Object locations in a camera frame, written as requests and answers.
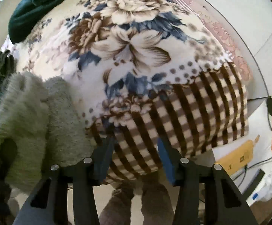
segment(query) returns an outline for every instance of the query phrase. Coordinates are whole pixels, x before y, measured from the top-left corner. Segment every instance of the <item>floral blanket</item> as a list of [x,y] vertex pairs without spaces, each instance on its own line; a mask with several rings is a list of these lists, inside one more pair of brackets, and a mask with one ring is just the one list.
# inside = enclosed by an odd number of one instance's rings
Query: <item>floral blanket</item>
[[116,137],[107,183],[161,168],[160,135],[190,157],[248,131],[235,64],[173,0],[65,0],[19,47],[19,71],[69,83],[89,138]]

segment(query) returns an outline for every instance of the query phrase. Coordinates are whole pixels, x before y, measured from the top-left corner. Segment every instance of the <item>gingham pattern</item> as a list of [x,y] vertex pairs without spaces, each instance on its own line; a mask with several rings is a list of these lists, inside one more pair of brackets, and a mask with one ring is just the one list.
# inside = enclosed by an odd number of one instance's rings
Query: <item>gingham pattern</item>
[[[216,73],[201,73],[191,85],[160,92],[148,113],[132,113],[114,133],[118,141],[107,183],[135,179],[162,167],[157,139],[166,134],[183,156],[199,155],[247,134],[247,92],[232,62]],[[92,133],[100,144],[96,125]]]

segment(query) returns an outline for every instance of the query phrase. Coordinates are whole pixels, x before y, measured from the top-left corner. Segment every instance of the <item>gray pants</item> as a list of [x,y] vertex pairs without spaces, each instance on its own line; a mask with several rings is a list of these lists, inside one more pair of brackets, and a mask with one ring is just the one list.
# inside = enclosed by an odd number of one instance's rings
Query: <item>gray pants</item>
[[[101,225],[130,225],[131,201],[134,190],[121,184],[103,209],[99,220]],[[143,225],[172,225],[174,211],[166,188],[160,183],[145,183],[142,194],[141,212]]]

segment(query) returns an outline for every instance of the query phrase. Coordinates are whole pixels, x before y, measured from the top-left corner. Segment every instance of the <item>gray fuzzy fabric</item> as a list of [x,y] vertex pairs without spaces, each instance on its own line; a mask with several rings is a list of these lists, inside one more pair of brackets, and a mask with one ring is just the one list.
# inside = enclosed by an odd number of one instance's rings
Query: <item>gray fuzzy fabric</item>
[[0,104],[0,145],[5,139],[12,139],[18,151],[6,182],[25,193],[41,179],[41,170],[75,165],[95,147],[85,136],[67,83],[61,77],[43,83],[29,72],[12,75]]
[[61,77],[54,77],[45,81],[44,86],[48,90],[50,109],[46,166],[75,165],[91,156],[95,141],[85,136],[83,125],[72,105],[68,84]]
[[6,182],[26,193],[41,178],[49,112],[47,98],[40,78],[29,72],[15,73],[0,104],[0,145],[10,138],[18,151]]

